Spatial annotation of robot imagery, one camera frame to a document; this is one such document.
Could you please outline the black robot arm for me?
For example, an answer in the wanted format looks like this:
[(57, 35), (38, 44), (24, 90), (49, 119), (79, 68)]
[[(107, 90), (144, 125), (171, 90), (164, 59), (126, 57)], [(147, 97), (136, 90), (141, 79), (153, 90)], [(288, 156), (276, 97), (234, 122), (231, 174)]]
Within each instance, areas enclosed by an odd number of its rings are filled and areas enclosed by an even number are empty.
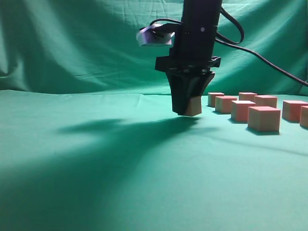
[(221, 58), (213, 56), (222, 2), (186, 0), (168, 56), (157, 57), (155, 69), (166, 74), (172, 110), (180, 116), (201, 113), (201, 96), (215, 76)]

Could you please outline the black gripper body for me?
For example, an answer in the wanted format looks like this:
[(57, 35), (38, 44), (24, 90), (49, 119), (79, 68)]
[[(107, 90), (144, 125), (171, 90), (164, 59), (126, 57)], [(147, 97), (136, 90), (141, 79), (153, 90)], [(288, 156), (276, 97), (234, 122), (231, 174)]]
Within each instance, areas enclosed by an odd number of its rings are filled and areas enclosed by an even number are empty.
[(219, 67), (221, 58), (213, 56), (218, 25), (216, 23), (165, 24), (156, 31), (165, 28), (175, 29), (173, 47), (168, 56), (157, 57), (155, 70), (166, 74), (207, 72)]

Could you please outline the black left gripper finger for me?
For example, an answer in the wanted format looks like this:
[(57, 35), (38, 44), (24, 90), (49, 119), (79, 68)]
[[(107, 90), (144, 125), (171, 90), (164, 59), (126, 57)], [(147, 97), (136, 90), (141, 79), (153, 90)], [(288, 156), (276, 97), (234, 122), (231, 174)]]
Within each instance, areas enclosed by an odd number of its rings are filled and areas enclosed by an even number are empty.
[(167, 74), (167, 79), (171, 91), (172, 111), (180, 116), (184, 116), (189, 99), (192, 98), (192, 83), (195, 77)]

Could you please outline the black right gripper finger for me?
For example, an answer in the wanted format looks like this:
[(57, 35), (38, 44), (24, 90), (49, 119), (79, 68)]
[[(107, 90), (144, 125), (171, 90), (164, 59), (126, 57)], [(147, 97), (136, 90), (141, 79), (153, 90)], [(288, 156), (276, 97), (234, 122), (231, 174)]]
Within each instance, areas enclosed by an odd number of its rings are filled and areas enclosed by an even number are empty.
[(207, 73), (202, 73), (201, 76), (195, 78), (192, 84), (191, 97), (202, 96), (214, 76), (215, 73), (209, 71)]

